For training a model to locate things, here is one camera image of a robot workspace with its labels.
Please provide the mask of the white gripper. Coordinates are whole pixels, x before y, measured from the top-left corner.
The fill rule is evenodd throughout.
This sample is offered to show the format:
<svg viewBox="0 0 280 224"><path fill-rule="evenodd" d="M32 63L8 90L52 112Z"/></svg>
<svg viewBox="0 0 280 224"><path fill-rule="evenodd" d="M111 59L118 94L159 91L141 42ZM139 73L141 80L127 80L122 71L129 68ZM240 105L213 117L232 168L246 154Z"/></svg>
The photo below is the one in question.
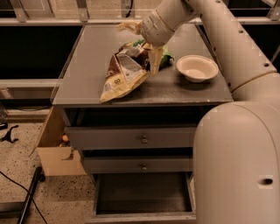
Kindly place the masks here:
<svg viewBox="0 0 280 224"><path fill-rule="evenodd" d="M150 73L156 75L161 63L164 47L174 34L166 22L153 10L143 18L142 22L123 22L117 27L118 31L127 30L136 35L142 35L148 44Z"/></svg>

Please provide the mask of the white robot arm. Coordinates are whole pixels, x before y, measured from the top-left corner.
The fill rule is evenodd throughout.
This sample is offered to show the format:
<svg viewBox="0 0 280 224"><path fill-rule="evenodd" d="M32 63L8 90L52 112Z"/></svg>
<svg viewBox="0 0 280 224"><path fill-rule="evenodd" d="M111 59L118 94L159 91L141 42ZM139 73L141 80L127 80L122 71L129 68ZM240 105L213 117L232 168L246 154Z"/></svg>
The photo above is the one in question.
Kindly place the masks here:
<svg viewBox="0 0 280 224"><path fill-rule="evenodd" d="M193 142L197 224L280 224L280 75L222 0L163 0L120 24L154 45L199 17L233 101L211 109Z"/></svg>

